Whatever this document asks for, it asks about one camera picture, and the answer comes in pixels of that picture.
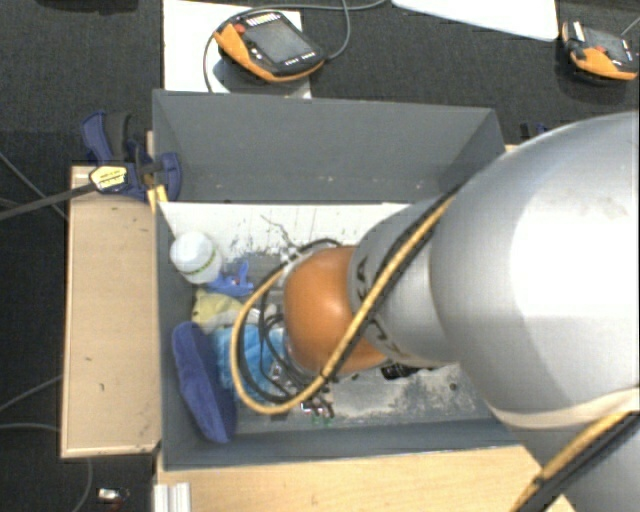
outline blue plastic object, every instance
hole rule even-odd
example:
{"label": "blue plastic object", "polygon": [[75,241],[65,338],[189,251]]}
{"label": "blue plastic object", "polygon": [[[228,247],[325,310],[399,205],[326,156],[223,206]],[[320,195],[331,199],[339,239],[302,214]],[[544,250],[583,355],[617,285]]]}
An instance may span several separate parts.
{"label": "blue plastic object", "polygon": [[217,443],[233,437],[237,412],[233,394],[219,379],[218,354],[198,324],[183,322],[173,330],[173,355],[180,394],[202,434]]}
{"label": "blue plastic object", "polygon": [[[271,344],[278,355],[282,357],[284,354],[282,332],[278,330],[271,331],[269,339],[271,340]],[[217,354],[220,382],[225,389],[234,390],[235,393],[233,380],[231,378],[231,362],[229,359],[231,329],[217,329],[209,335],[209,340],[213,350]],[[272,384],[263,372],[269,375],[274,358],[268,347],[264,346],[262,347],[262,350],[260,349],[260,335],[258,328],[255,325],[247,325],[244,328],[244,350],[247,358],[247,365],[249,366],[253,380],[255,380],[262,389],[269,391]],[[252,398],[258,401],[263,401],[263,398],[246,384],[245,389]]]}
{"label": "blue plastic object", "polygon": [[210,292],[224,293],[229,297],[244,297],[253,292],[253,283],[247,280],[248,273],[249,263],[245,261],[240,265],[237,275],[225,276],[220,273],[205,287]]}
{"label": "blue plastic object", "polygon": [[[82,140],[89,152],[89,159],[97,165],[118,163],[127,168],[128,186],[117,193],[138,201],[147,200],[147,187],[142,180],[143,167],[153,163],[144,148],[127,139],[129,116],[115,115],[115,122],[108,121],[107,114],[98,110],[80,124]],[[158,173],[167,189],[167,197],[175,201],[182,186],[182,168],[175,153],[160,155],[162,172]]]}

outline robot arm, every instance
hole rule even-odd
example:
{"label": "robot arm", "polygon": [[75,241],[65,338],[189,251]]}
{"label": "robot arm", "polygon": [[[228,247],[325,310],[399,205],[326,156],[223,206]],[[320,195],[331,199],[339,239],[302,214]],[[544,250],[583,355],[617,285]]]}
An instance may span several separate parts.
{"label": "robot arm", "polygon": [[[318,374],[308,396],[340,368],[457,361],[541,464],[593,420],[638,410],[637,112],[544,134],[380,223],[348,257],[326,251],[285,285],[289,355]],[[333,284],[309,298],[309,276]],[[635,510],[639,456],[635,435],[570,501]]]}

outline white bottle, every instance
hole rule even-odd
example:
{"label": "white bottle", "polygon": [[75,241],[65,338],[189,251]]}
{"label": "white bottle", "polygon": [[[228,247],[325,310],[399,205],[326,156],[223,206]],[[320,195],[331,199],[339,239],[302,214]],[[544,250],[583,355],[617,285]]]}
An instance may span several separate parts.
{"label": "white bottle", "polygon": [[222,267],[222,256],[215,244],[196,231],[179,235],[171,245],[169,255],[184,278],[193,284],[215,280]]}

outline blue clamp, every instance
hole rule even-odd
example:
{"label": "blue clamp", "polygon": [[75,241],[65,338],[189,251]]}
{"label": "blue clamp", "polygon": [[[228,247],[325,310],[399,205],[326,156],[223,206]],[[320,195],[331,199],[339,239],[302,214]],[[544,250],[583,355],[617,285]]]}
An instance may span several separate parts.
{"label": "blue clamp", "polygon": [[141,144],[128,138],[130,117],[127,113],[107,115],[99,110],[82,121],[82,140],[88,149],[89,160],[97,165],[117,163],[127,168],[128,184],[117,192],[119,194],[145,202],[148,187],[144,176],[152,174],[155,183],[165,185],[169,200],[175,201],[182,185],[178,156],[175,153],[163,153],[160,161],[154,162]]}
{"label": "blue clamp", "polygon": [[218,277],[205,285],[210,292],[224,293],[230,297],[244,297],[253,292],[253,283],[247,280],[249,273],[249,263],[246,261],[240,265],[238,274],[235,276],[225,276],[222,273]]}

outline cable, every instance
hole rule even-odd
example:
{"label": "cable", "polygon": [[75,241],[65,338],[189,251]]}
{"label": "cable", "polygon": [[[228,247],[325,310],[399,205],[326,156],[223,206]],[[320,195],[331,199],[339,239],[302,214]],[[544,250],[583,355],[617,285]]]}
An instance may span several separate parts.
{"label": "cable", "polygon": [[15,208],[16,206],[20,206],[15,201],[11,201],[10,199],[4,199],[0,197],[0,206],[3,208]]}
{"label": "cable", "polygon": [[[33,192],[38,194],[43,199],[47,197],[40,191],[38,187],[31,183],[31,181],[29,181],[29,179],[24,174],[22,174],[6,156],[4,156],[2,151],[0,151],[0,160],[2,160],[4,165],[6,165],[13,172],[13,174],[15,174],[20,179],[20,181],[22,181],[22,183],[29,187]],[[67,217],[67,215],[60,208],[55,205],[52,205],[51,207],[56,211],[58,215],[60,215],[60,217],[64,219],[65,222],[69,222],[69,217]]]}
{"label": "cable", "polygon": [[54,377],[53,379],[50,379],[50,380],[48,380],[46,382],[43,382],[42,384],[38,384],[36,387],[31,388],[29,391],[25,391],[24,393],[18,395],[17,397],[12,398],[8,402],[0,405],[0,413],[4,412],[9,407],[11,407],[12,405],[20,402],[21,400],[24,400],[25,398],[28,398],[31,395],[35,395],[38,391],[42,391],[43,389],[48,388],[49,386],[55,384],[56,382],[58,382],[60,380],[62,380],[62,375],[58,375],[57,377]]}
{"label": "cable", "polygon": [[627,28],[625,28],[620,35],[623,36],[625,35],[627,32],[629,32],[629,30],[631,30],[633,27],[636,26],[636,24],[640,21],[640,16],[638,16],[635,21],[633,23],[631,23],[631,25],[629,25]]}
{"label": "cable", "polygon": [[241,374],[238,368],[238,346],[242,326],[246,320],[247,315],[249,314],[249,311],[256,303],[256,301],[282,277],[282,275],[284,274],[284,269],[280,268],[279,270],[273,272],[271,277],[269,277],[261,286],[259,286],[256,292],[244,304],[243,308],[240,310],[236,322],[233,325],[231,332],[231,375],[238,396],[240,396],[242,401],[249,408],[262,414],[282,414],[294,408],[300,402],[304,402],[305,400],[308,400],[313,395],[315,395],[328,382],[332,373],[338,367],[340,361],[343,359],[343,355],[348,347],[358,341],[358,338],[355,338],[354,341],[354,336],[356,335],[362,324],[367,320],[367,316],[372,311],[375,305],[375,301],[381,294],[385,292],[387,283],[389,283],[393,279],[394,274],[403,264],[411,250],[416,245],[420,244],[421,239],[423,239],[433,229],[433,227],[440,220],[444,212],[447,210],[448,206],[453,201],[454,197],[455,196],[453,194],[448,195],[446,199],[442,201],[442,203],[439,204],[439,206],[435,208],[434,211],[424,220],[424,222],[418,227],[413,235],[400,247],[397,253],[394,254],[393,258],[391,258],[387,266],[384,268],[380,276],[376,279],[375,283],[362,301],[360,309],[354,315],[353,320],[349,324],[346,332],[342,336],[334,352],[329,356],[329,359],[324,368],[314,378],[311,384],[295,397],[287,400],[286,402],[269,406],[253,400],[244,389]]}
{"label": "cable", "polygon": [[[384,268],[389,264],[391,259],[400,250],[402,245],[405,242],[407,242],[409,240],[409,238],[413,235],[413,233],[417,229],[419,229],[420,226],[424,222],[426,222],[427,219],[429,219],[445,202],[447,202],[447,201],[449,201],[449,199],[453,198],[455,196],[455,194],[458,193],[458,190],[460,190],[461,187],[462,187],[462,185],[458,185],[458,186],[454,187],[452,190],[450,190],[448,193],[446,193],[443,196],[441,196],[437,201],[435,201],[431,206],[429,206],[411,225],[409,225],[397,237],[397,239],[391,244],[390,249],[385,254],[381,265],[377,269],[375,277],[374,277],[374,282],[375,282],[375,280],[377,280],[380,277],[380,275],[381,275],[382,271],[384,270]],[[411,265],[411,263],[413,262],[415,257],[418,255],[418,253],[431,240],[433,232],[434,232],[433,229],[429,229],[424,234],[424,236],[422,238],[420,238],[416,242],[416,244],[413,247],[411,247],[411,249],[409,249],[409,251],[407,252],[406,257],[400,263],[400,265],[398,266],[396,271],[393,273],[393,275],[389,278],[389,281],[387,282],[387,284],[385,284],[384,289],[382,290],[381,294],[374,301],[374,303],[371,306],[371,309],[370,309],[369,313],[367,314],[365,320],[363,321],[363,323],[358,327],[358,329],[354,333],[354,336],[353,336],[354,340],[358,340],[358,339],[360,339],[360,338],[362,338],[364,336],[368,325],[373,321],[373,319],[375,318],[375,315],[379,312],[380,308],[382,307],[382,305],[386,301],[387,297],[389,297],[389,295],[391,294],[391,292],[395,288],[395,285],[400,281],[400,278],[406,272],[406,270]],[[340,370],[340,368],[342,367],[344,362],[349,358],[349,356],[351,355],[351,353],[353,352],[355,347],[356,347],[356,343],[355,342],[354,343],[350,343],[347,346],[347,348],[345,349],[344,353],[342,354],[342,356],[340,358],[340,361],[339,361],[338,365],[336,365],[336,367],[334,368],[333,372],[329,375],[329,379],[333,379],[333,378],[335,378],[337,376],[338,371]]]}
{"label": "cable", "polygon": [[[267,11],[267,10],[291,10],[291,9],[307,9],[307,10],[312,10],[312,11],[342,11],[344,12],[344,16],[345,16],[345,38],[344,38],[344,42],[342,43],[342,46],[336,50],[334,53],[332,53],[331,55],[329,55],[326,59],[327,62],[334,60],[335,58],[339,57],[340,55],[342,55],[344,53],[344,51],[347,49],[347,46],[349,45],[349,40],[351,39],[351,19],[349,17],[349,13],[350,12],[358,12],[358,11],[366,11],[369,9],[375,9],[376,7],[380,7],[384,4],[386,4],[388,2],[388,0],[376,0],[373,3],[370,4],[365,4],[365,5],[356,5],[353,7],[349,7],[349,5],[347,5],[347,0],[340,0],[342,3],[341,7],[331,7],[329,5],[318,5],[318,4],[272,4],[272,5],[265,5],[263,7],[254,7],[251,9],[247,9],[246,11],[242,11],[238,14],[248,14],[248,13],[252,13],[252,12],[260,12],[260,11]],[[205,84],[207,86],[207,90],[209,92],[213,92],[213,88],[211,86],[211,82],[209,81],[209,71],[208,71],[208,66],[207,66],[207,56],[209,54],[209,47],[211,46],[211,43],[213,42],[215,37],[215,31],[213,31],[211,33],[211,35],[209,36],[209,39],[207,39],[206,44],[204,45],[204,52],[202,55],[202,72],[204,75],[204,81]]]}
{"label": "cable", "polygon": [[89,192],[95,192],[95,190],[96,187],[93,183],[87,183],[86,185],[81,185],[70,190],[65,190],[64,192],[60,192],[59,194],[55,194],[53,196],[43,197],[42,199],[38,199],[37,201],[33,201],[31,203],[21,204],[19,206],[16,206],[15,208],[11,208],[10,210],[1,212],[0,222],[10,219],[11,217],[22,215],[23,213],[29,213],[35,210],[39,210],[40,208],[44,208],[45,206],[51,206],[61,201],[67,201],[69,199],[73,199],[74,197],[88,194]]}
{"label": "cable", "polygon": [[[323,245],[323,244],[340,245],[339,242],[337,242],[337,241],[335,241],[333,239],[321,238],[319,240],[314,240],[313,242],[310,242],[310,243],[308,243],[308,244],[306,244],[306,245],[304,245],[302,247],[298,247],[298,248],[296,248],[296,250],[298,251],[298,256],[293,257],[289,262],[282,263],[277,268],[272,270],[269,273],[269,275],[267,275],[267,277],[263,280],[263,283],[265,281],[269,280],[274,275],[276,275],[278,272],[284,272],[285,269],[287,268],[287,266],[292,261],[295,261],[297,258],[299,258],[300,255],[304,254],[305,252],[309,251],[310,249],[312,249],[314,247],[317,247],[317,246]],[[246,356],[245,356],[245,349],[244,349],[244,328],[245,328],[245,324],[246,324],[246,315],[245,315],[244,318],[238,317],[238,319],[236,321],[236,325],[238,325],[238,330],[239,330],[239,341],[238,341],[239,352],[238,352],[238,359],[237,359],[239,373],[244,377],[247,385],[253,391],[255,391],[258,395],[260,395],[263,399],[265,399],[267,402],[282,403],[282,402],[287,401],[290,398],[289,396],[282,397],[282,396],[277,396],[277,395],[273,395],[271,393],[268,393],[268,392],[264,391],[258,385],[258,383],[255,381],[255,379],[253,378],[253,375],[251,374],[251,370],[249,369],[249,364],[247,363],[247,359],[246,359]]]}
{"label": "cable", "polygon": [[[5,402],[0,406],[0,413],[7,410],[12,405],[15,405],[16,403],[20,402],[21,400],[24,400],[25,398],[28,398],[31,395],[34,395],[39,391],[42,391],[43,389],[48,388],[49,386],[55,384],[61,379],[62,379],[62,375],[58,375],[57,377],[54,377],[53,379],[45,381],[42,384],[38,384],[34,388],[31,388],[30,390],[25,391],[24,393],[18,395],[17,397],[12,398],[8,402]],[[54,427],[53,425],[47,425],[45,423],[24,422],[24,423],[0,424],[0,430],[22,430],[22,429],[46,430],[48,432],[55,432],[55,433],[60,432],[60,430],[57,427]],[[84,506],[87,499],[89,499],[89,493],[91,492],[91,487],[93,484],[93,463],[91,462],[91,459],[85,459],[85,460],[87,461],[87,484],[85,485],[84,492],[82,493],[80,500],[78,501],[78,503],[76,504],[76,506],[73,508],[71,512],[78,512]]]}
{"label": "cable", "polygon": [[265,380],[267,380],[268,382],[271,383],[271,385],[273,385],[274,387],[278,388],[282,394],[284,395],[283,398],[290,398],[291,394],[285,389],[285,387],[280,384],[278,381],[276,381],[269,372],[269,369],[264,367],[264,346],[267,345],[267,347],[269,348],[269,352],[271,353],[271,356],[274,358],[275,361],[278,360],[282,360],[282,358],[280,357],[280,354],[278,354],[278,352],[275,350],[275,348],[273,347],[273,344],[271,343],[271,327],[267,328],[267,335],[265,337],[265,343],[263,343],[262,341],[260,342],[260,374],[265,378]]}
{"label": "cable", "polygon": [[269,348],[269,351],[273,355],[274,359],[280,365],[280,368],[285,371],[287,378],[293,383],[296,389],[300,390],[309,384],[310,380],[308,375],[302,374],[297,368],[295,368],[288,361],[286,361],[285,358],[281,357],[280,354],[278,354],[278,351],[273,346],[271,342],[271,338],[269,336],[273,327],[279,323],[282,323],[283,321],[284,321],[283,314],[275,315],[275,317],[271,317],[271,319],[267,321],[267,325],[266,325],[267,336],[265,336],[264,341],[267,347]]}
{"label": "cable", "polygon": [[518,497],[511,512],[542,512],[573,482],[640,429],[640,414],[620,412],[593,422],[558,452]]}

